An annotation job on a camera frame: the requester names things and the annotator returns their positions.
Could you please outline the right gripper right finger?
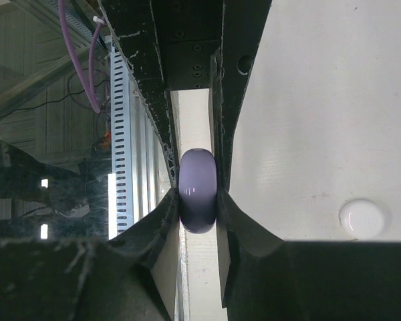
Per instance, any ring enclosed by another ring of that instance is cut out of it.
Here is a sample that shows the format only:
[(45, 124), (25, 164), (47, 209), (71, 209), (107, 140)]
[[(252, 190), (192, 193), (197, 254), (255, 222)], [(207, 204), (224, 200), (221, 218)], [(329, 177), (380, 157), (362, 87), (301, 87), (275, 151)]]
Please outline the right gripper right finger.
[[(401, 320), (401, 1), (225, 1), (211, 59), (229, 320)], [(375, 203), (379, 236), (340, 225)]]

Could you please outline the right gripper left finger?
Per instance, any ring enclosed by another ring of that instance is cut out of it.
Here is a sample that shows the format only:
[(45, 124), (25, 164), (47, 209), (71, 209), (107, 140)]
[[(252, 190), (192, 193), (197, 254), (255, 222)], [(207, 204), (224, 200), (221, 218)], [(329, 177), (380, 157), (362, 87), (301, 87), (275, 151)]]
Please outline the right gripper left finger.
[[(172, 320), (178, 147), (156, 1), (0, 1), (0, 320)], [(108, 238), (110, 45), (170, 189)]]

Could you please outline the purple earbud case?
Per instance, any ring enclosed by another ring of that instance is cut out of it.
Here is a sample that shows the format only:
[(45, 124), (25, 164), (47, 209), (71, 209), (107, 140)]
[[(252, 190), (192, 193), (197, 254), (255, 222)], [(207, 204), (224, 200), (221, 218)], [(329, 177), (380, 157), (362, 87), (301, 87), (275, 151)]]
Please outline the purple earbud case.
[(217, 167), (210, 151), (192, 148), (183, 154), (178, 194), (184, 228), (194, 234), (210, 231), (217, 218)]

